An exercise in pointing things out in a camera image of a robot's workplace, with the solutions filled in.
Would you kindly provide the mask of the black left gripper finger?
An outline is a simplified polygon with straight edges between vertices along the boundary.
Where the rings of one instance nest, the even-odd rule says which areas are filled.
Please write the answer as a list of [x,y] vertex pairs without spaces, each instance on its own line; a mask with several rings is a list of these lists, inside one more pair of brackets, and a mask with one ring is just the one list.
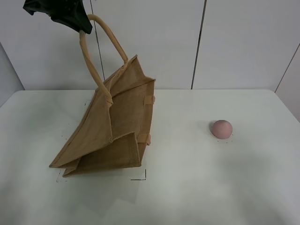
[[35,12],[47,14],[52,21],[79,32],[90,34],[92,25],[81,0],[27,0],[23,9],[30,15]]

